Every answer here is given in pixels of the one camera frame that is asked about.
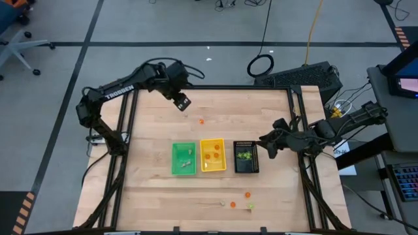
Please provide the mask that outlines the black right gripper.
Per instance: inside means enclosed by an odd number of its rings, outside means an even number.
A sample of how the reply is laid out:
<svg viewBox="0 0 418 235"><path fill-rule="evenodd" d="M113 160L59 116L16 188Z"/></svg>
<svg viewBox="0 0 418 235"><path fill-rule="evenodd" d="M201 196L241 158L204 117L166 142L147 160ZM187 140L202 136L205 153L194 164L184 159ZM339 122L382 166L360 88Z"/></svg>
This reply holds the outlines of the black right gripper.
<svg viewBox="0 0 418 235"><path fill-rule="evenodd" d="M268 157L274 159L277 156L278 149L289 148L292 151L302 151L313 149L316 140L310 131L298 131L298 124L301 117L292 119L287 123L283 118L273 123L274 133L260 136L255 142L258 146L266 147Z"/></svg>

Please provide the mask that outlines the black plastic basket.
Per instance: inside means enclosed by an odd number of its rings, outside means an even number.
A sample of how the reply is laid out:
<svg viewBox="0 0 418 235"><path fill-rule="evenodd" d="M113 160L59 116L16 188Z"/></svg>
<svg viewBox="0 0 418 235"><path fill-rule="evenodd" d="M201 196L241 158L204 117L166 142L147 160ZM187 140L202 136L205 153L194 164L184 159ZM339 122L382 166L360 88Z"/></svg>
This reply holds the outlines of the black plastic basket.
<svg viewBox="0 0 418 235"><path fill-rule="evenodd" d="M255 141L234 141L234 171L236 173L251 174L259 173L258 152ZM252 154L251 160L238 160L236 156L239 153L250 151Z"/></svg>

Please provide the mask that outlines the yellow plastic basket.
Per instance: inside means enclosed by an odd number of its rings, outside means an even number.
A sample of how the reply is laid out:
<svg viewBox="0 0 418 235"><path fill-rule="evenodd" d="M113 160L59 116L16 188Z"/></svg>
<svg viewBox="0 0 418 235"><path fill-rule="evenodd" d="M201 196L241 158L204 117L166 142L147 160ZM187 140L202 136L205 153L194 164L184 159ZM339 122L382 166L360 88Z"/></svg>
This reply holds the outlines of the yellow plastic basket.
<svg viewBox="0 0 418 235"><path fill-rule="evenodd" d="M220 149L216 150L215 145L219 145ZM200 141L201 152L201 170L203 172L225 171L227 169L225 141L222 138L203 139ZM219 157L215 158L214 153L218 153Z"/></svg>

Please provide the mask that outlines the green plastic basket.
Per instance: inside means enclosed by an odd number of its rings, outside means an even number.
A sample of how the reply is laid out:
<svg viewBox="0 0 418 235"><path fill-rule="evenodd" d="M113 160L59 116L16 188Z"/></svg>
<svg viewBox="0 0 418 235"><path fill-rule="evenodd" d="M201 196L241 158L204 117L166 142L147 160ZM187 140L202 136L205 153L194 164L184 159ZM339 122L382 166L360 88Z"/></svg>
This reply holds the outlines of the green plastic basket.
<svg viewBox="0 0 418 235"><path fill-rule="evenodd" d="M192 164L182 168L181 165L191 161ZM172 174L175 176L191 176L196 174L196 144L194 142L175 142L172 144Z"/></svg>

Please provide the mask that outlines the white paper sheet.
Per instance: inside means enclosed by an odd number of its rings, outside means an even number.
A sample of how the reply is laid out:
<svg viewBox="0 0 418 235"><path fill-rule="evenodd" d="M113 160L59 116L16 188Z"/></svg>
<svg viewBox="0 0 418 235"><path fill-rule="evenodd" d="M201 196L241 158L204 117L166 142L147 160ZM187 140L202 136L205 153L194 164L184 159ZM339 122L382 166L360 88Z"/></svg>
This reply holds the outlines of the white paper sheet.
<svg viewBox="0 0 418 235"><path fill-rule="evenodd" d="M348 142L344 142L344 140L342 140L334 148L334 158L337 159L337 158L339 158L339 156L349 152L350 150L351 150L351 148L349 147ZM347 168L339 170L339 175L340 176L356 176L357 171L355 169L355 166L352 165L352 166L349 166Z"/></svg>

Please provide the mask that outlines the black metal beam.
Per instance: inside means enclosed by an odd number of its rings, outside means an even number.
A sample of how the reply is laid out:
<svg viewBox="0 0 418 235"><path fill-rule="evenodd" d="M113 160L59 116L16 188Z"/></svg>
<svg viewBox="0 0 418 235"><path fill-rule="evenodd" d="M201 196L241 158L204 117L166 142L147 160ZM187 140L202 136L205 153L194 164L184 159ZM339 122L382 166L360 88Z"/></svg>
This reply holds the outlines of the black metal beam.
<svg viewBox="0 0 418 235"><path fill-rule="evenodd" d="M337 157L336 165L338 170L341 170L355 165L363 160L369 159L386 150L393 150L393 143L389 133L383 134Z"/></svg>

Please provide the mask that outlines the grey desk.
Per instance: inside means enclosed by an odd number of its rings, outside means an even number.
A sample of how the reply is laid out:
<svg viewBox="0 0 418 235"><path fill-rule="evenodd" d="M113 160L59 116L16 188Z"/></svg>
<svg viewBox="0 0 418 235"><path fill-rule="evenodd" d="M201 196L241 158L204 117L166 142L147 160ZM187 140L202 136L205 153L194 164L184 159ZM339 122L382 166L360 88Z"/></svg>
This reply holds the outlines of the grey desk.
<svg viewBox="0 0 418 235"><path fill-rule="evenodd" d="M377 102L388 111L385 126L393 148L381 153L385 168L418 166L418 99L391 95L379 67L367 73Z"/></svg>

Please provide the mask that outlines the backlit black keyboard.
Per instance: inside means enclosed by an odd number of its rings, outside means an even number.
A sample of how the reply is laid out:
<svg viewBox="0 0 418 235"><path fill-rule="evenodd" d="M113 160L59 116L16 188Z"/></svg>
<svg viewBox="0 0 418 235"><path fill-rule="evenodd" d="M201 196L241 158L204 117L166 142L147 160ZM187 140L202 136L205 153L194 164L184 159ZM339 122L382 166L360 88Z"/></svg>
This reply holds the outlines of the backlit black keyboard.
<svg viewBox="0 0 418 235"><path fill-rule="evenodd" d="M390 164L389 172L402 201L417 201L418 163Z"/></svg>

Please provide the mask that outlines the black computer monitor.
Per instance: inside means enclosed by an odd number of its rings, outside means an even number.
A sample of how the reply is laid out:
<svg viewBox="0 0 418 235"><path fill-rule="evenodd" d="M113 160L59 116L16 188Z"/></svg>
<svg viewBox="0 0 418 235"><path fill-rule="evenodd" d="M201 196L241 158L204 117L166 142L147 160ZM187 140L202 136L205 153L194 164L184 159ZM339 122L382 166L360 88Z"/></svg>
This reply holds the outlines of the black computer monitor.
<svg viewBox="0 0 418 235"><path fill-rule="evenodd" d="M418 99L418 41L381 69L387 78L389 93Z"/></svg>

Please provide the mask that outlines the blue office chair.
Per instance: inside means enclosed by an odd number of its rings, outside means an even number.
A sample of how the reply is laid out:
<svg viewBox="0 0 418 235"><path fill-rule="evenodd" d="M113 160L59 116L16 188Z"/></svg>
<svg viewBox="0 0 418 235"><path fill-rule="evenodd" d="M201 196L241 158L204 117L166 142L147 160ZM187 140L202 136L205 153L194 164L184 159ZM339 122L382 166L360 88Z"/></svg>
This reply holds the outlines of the blue office chair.
<svg viewBox="0 0 418 235"><path fill-rule="evenodd" d="M23 29L19 30L10 40L4 39L4 32L15 22L27 25L30 21L27 13L31 9L31 3L35 0L0 0L0 67L7 59L14 55L17 57L35 76L40 76L39 69L33 69L25 60L23 50L37 46L48 46L55 50L55 45L48 40L21 41L23 37L30 39L32 33Z"/></svg>

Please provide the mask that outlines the black metal table frame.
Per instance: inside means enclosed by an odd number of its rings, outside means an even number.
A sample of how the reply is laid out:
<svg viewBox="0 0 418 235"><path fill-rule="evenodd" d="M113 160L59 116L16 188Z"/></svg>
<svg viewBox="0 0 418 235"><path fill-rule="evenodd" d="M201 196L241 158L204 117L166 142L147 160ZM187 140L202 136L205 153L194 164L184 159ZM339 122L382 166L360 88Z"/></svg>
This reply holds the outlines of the black metal table frame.
<svg viewBox="0 0 418 235"><path fill-rule="evenodd" d="M75 226L94 212L108 178L124 166L123 184L103 212L101 226L141 232L180 227L181 231L239 233L258 232L261 227L269 232L331 227L317 203L305 201L296 153L284 150L269 159L267 152L259 149L259 173L234 171L234 141L255 140L268 133L276 119L291 117L286 91L195 86L186 93L191 105L184 112L155 91L139 91L103 104L104 122L131 133L129 154L110 157L104 146L93 148ZM214 138L225 141L225 171L172 174L173 143ZM249 198L245 197L247 192L251 193ZM230 207L231 202L236 203L235 208ZM254 209L248 209L249 203Z"/></svg>

